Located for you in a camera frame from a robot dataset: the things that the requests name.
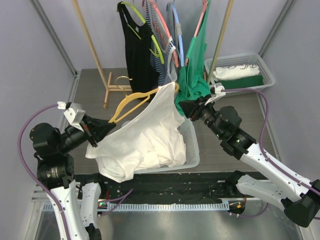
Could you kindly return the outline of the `lime green hanger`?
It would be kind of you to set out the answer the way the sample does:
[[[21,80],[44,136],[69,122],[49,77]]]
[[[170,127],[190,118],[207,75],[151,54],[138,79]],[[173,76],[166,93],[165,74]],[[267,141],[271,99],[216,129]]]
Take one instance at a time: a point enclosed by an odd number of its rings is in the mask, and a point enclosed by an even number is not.
[[[133,13],[140,19],[142,25],[138,25],[128,10],[128,7]],[[129,43],[136,41],[137,43],[145,43],[149,47],[151,56],[159,60],[161,64],[165,63],[164,56],[161,53],[160,47],[158,46],[157,40],[150,28],[148,22],[145,20],[139,10],[131,3],[121,1],[117,4],[116,11],[119,13],[123,33],[125,40]]]

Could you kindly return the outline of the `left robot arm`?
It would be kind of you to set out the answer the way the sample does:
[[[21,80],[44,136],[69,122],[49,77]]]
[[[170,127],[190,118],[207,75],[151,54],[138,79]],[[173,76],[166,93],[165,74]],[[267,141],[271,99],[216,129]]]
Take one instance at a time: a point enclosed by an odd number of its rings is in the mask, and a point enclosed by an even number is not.
[[[84,142],[91,147],[116,127],[108,120],[84,115],[80,129],[69,125],[61,133],[49,123],[36,125],[29,134],[37,159],[37,179],[44,185],[56,217],[62,240],[100,240],[97,226],[98,200],[106,196],[107,188],[99,173],[89,175],[76,184],[74,159],[70,152]]]

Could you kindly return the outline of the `black tank top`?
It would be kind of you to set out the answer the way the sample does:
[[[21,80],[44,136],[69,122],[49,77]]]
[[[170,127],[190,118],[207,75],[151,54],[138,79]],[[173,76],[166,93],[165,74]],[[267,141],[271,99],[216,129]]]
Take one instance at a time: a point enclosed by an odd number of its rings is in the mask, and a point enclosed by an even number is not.
[[[149,47],[144,43],[125,39],[125,60],[129,84],[134,93],[146,93],[158,87],[159,74],[150,62]]]

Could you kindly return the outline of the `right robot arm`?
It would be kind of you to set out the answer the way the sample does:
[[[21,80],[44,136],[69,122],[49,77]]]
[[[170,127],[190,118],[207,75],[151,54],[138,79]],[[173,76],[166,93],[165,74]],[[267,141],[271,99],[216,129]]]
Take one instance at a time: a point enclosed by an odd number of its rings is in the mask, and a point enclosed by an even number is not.
[[[215,110],[209,97],[179,103],[191,121],[201,120],[220,140],[230,156],[250,165],[268,181],[254,179],[235,171],[226,182],[226,193],[233,198],[240,194],[259,198],[282,210],[296,225],[307,228],[320,210],[320,181],[294,172],[269,154],[250,134],[241,129],[242,119],[233,106]]]

